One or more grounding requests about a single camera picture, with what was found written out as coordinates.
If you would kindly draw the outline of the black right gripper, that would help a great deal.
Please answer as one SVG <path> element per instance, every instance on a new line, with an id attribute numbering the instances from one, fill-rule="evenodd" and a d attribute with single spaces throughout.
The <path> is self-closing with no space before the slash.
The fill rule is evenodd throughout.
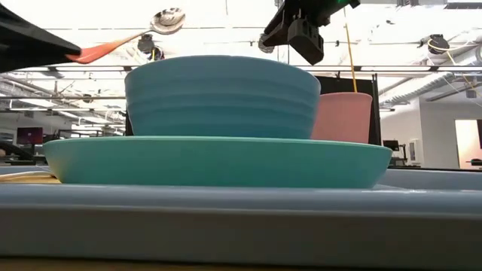
<path id="1" fill-rule="evenodd" d="M 346 6 L 356 8 L 360 0 L 285 0 L 264 29 L 260 43 L 264 47 L 289 44 L 310 65 L 324 58 L 320 26 Z"/>

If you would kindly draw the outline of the blue ribbed bowl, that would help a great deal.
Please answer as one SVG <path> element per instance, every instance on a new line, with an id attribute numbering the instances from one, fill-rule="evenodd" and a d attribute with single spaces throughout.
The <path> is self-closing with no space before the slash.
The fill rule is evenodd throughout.
<path id="1" fill-rule="evenodd" d="M 321 92 L 308 72 L 247 56 L 150 62 L 124 83 L 136 136 L 308 139 Z"/>

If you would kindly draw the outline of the pink plastic cup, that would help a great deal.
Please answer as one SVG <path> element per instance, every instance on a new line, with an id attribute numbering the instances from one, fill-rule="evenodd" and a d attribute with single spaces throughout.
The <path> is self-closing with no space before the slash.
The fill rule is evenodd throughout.
<path id="1" fill-rule="evenodd" d="M 311 139 L 367 144 L 372 102 L 366 93 L 322 94 Z"/>

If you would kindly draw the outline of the spoon with orange handle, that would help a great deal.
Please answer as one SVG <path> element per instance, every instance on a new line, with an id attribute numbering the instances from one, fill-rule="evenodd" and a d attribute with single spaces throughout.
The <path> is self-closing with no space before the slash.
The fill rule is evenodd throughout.
<path id="1" fill-rule="evenodd" d="M 164 9 L 156 13 L 151 18 L 150 26 L 147 31 L 140 32 L 139 34 L 135 34 L 121 40 L 108 42 L 95 47 L 84 48 L 81 49 L 81 53 L 79 55 L 67 54 L 66 57 L 72 62 L 89 64 L 100 58 L 103 58 L 120 46 L 136 38 L 140 38 L 144 34 L 151 34 L 151 32 L 156 32 L 160 35 L 172 35 L 183 27 L 184 22 L 185 12 L 181 8 Z"/>

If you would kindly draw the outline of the orange napkin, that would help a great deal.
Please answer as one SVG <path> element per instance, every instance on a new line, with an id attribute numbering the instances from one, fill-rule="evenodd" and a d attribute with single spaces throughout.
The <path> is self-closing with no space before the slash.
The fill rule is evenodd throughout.
<path id="1" fill-rule="evenodd" d="M 0 184 L 60 184 L 51 172 L 18 172 L 0 175 Z"/>

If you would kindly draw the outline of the teal green plate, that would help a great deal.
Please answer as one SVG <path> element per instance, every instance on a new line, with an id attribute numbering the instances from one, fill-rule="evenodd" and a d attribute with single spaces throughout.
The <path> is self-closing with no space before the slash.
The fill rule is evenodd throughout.
<path id="1" fill-rule="evenodd" d="M 64 184 L 202 187 L 372 188 L 392 152 L 308 139 L 118 136 L 43 146 Z"/>

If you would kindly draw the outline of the light blue plastic tray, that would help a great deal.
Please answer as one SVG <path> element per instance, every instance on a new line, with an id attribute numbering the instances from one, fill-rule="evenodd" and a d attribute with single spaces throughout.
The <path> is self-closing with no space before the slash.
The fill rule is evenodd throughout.
<path id="1" fill-rule="evenodd" d="M 0 184 L 0 269 L 482 271 L 482 173 L 370 190 Z"/>

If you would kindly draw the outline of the monitor with purple screen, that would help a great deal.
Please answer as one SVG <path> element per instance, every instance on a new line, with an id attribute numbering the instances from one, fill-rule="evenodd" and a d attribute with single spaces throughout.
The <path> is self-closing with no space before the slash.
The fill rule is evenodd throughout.
<path id="1" fill-rule="evenodd" d="M 19 145 L 41 145 L 43 143 L 42 127 L 18 127 L 17 144 Z"/>

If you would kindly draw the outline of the small black monitor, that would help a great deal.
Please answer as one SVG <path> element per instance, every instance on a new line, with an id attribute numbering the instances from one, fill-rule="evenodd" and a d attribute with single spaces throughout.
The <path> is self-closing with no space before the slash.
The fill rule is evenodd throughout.
<path id="1" fill-rule="evenodd" d="M 398 140 L 383 140 L 383 146 L 392 150 L 390 166 L 407 165 L 406 145 L 400 145 Z M 401 157 L 396 157 L 396 153 L 400 153 Z"/>

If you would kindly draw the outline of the black aluminium table frame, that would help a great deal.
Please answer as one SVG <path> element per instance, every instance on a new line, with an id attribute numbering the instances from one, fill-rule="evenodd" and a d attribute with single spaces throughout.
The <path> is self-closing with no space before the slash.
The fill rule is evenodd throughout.
<path id="1" fill-rule="evenodd" d="M 482 169 L 439 169 L 439 168 L 424 168 L 424 167 L 417 167 L 417 166 L 388 166 L 388 169 L 482 173 Z"/>

